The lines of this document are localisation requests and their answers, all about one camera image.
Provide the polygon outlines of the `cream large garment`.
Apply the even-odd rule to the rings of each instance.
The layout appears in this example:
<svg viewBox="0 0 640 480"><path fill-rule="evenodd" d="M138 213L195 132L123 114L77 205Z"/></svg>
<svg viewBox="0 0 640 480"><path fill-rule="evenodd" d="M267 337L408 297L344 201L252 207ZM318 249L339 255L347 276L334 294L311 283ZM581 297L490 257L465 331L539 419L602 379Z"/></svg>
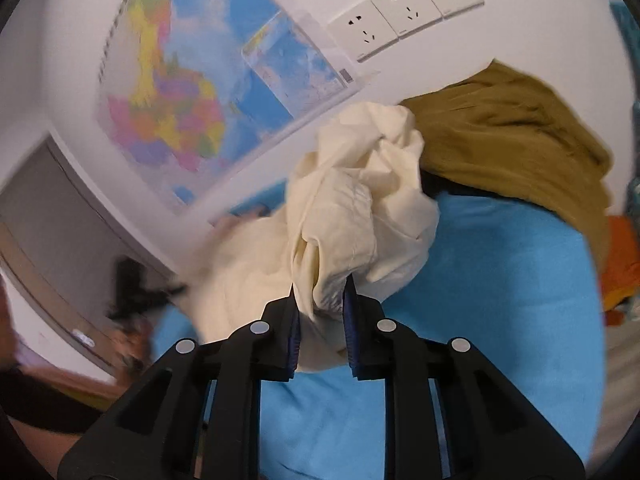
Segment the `cream large garment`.
<svg viewBox="0 0 640 480"><path fill-rule="evenodd" d="M426 263L439 211L422 191L423 136L400 105L358 103L317 134L265 216L221 218L179 275L178 306L201 341L229 337L268 302L293 296L302 328L298 367L343 365L343 290L385 300Z"/></svg>

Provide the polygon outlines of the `orange garment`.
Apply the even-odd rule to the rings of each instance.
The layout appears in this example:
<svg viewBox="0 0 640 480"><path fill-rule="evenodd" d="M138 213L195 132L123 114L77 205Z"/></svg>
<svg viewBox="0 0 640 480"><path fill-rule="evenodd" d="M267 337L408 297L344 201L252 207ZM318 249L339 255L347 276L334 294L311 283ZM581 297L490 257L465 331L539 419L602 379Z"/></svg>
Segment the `orange garment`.
<svg viewBox="0 0 640 480"><path fill-rule="evenodd" d="M629 307L639 293L639 241L631 220L626 216L609 216L610 249L603 272L600 292L604 324L621 326Z"/></svg>

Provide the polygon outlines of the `black garment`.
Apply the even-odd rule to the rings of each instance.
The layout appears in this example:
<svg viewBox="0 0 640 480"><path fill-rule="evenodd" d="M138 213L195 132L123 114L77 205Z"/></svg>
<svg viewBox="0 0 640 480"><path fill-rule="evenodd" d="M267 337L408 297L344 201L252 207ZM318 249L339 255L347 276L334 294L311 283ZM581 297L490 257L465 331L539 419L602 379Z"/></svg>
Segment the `black garment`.
<svg viewBox="0 0 640 480"><path fill-rule="evenodd" d="M482 196L483 192L477 188L450 181L431 174L425 170L420 170L422 192L431 198L437 198L442 193L457 196Z"/></svg>

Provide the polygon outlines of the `teal plastic upper basket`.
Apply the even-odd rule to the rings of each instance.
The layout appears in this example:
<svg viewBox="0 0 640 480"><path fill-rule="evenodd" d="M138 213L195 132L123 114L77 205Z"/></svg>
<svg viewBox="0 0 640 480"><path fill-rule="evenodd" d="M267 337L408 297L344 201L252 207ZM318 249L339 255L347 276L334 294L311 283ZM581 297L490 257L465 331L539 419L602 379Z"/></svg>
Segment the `teal plastic upper basket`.
<svg viewBox="0 0 640 480"><path fill-rule="evenodd" d="M640 29L634 14L622 0L611 0L610 9L615 18L618 30L623 37L629 58L636 72L640 67Z"/></svg>

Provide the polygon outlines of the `wooden grey door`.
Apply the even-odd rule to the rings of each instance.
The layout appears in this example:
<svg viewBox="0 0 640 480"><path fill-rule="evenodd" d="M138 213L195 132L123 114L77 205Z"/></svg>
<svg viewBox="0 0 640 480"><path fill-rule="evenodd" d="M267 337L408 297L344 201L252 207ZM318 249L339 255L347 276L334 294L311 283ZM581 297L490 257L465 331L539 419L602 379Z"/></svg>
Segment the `wooden grey door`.
<svg viewBox="0 0 640 480"><path fill-rule="evenodd" d="M170 271L107 211L52 138L45 138L1 188L1 264L58 336L110 372L115 264L145 266L144 284Z"/></svg>

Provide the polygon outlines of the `olive brown garment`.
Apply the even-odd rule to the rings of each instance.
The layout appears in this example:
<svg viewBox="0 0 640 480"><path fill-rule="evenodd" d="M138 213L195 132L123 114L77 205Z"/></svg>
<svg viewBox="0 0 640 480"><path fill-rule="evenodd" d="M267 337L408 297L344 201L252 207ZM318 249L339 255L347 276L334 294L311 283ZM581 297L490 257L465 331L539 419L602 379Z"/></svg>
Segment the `olive brown garment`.
<svg viewBox="0 0 640 480"><path fill-rule="evenodd" d="M610 249L610 151L543 81L492 61L468 79L402 101L422 133L421 169L440 180L553 212Z"/></svg>

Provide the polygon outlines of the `white wall socket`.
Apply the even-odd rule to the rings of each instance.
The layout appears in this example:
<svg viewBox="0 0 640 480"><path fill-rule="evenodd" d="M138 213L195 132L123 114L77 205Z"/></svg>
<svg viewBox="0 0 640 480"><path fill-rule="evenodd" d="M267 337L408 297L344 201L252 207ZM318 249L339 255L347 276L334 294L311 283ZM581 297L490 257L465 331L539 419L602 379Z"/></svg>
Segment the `white wall socket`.
<svg viewBox="0 0 640 480"><path fill-rule="evenodd" d="M371 0L399 38L432 26L442 14L432 0Z"/></svg>
<svg viewBox="0 0 640 480"><path fill-rule="evenodd" d="M358 3L328 25L335 42L362 62L397 41L398 36L370 0Z"/></svg>

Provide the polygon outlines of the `colourful wall map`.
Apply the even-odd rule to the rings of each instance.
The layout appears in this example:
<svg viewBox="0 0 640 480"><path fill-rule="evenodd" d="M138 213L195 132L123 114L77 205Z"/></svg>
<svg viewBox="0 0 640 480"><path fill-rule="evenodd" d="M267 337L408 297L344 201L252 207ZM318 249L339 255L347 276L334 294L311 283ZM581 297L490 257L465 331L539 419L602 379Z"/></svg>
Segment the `colourful wall map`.
<svg viewBox="0 0 640 480"><path fill-rule="evenodd" d="M294 0L122 0L96 120L178 214L360 87Z"/></svg>

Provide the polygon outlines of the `white left wall socket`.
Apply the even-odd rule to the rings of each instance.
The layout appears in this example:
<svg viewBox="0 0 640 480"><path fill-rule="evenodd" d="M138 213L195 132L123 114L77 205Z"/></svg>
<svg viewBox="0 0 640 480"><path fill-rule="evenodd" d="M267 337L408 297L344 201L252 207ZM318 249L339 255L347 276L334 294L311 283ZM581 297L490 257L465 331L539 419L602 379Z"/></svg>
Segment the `white left wall socket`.
<svg viewBox="0 0 640 480"><path fill-rule="evenodd" d="M397 41L398 36L370 0L358 3L328 25L335 42L362 62Z"/></svg>

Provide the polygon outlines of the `white middle wall socket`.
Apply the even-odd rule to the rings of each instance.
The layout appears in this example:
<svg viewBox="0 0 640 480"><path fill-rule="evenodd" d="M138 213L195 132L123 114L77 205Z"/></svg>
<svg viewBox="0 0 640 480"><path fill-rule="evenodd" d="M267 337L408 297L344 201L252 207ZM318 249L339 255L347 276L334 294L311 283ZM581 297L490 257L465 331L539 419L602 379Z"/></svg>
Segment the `white middle wall socket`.
<svg viewBox="0 0 640 480"><path fill-rule="evenodd" d="M371 0L399 38L432 26L442 14L432 0Z"/></svg>

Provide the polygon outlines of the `blue floral bed sheet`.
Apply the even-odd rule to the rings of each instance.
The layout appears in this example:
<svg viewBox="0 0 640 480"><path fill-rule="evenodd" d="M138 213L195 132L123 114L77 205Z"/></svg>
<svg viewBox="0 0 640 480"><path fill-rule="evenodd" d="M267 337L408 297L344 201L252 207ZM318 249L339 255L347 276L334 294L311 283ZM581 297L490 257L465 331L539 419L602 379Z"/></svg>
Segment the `blue floral bed sheet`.
<svg viewBox="0 0 640 480"><path fill-rule="evenodd" d="M552 212L469 192L438 194L426 265L384 311L419 336L475 344L581 458L604 393L597 274L582 234ZM347 367L262 386L260 459L269 479L378 479L384 386Z"/></svg>

